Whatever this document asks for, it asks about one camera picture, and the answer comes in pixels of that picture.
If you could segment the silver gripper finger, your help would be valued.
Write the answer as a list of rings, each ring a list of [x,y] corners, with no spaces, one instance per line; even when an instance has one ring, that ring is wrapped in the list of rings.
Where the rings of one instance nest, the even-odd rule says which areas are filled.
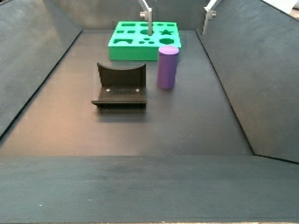
[[[147,35],[151,36],[154,34],[154,27],[152,27],[152,22],[154,22],[154,10],[148,6],[148,3],[146,0],[138,0],[139,5],[143,9],[140,12],[140,17],[147,21],[148,24],[148,30],[147,30]]]
[[[222,0],[210,0],[208,4],[203,7],[204,9],[204,19],[200,34],[204,35],[208,28],[208,22],[216,17],[216,7]]]

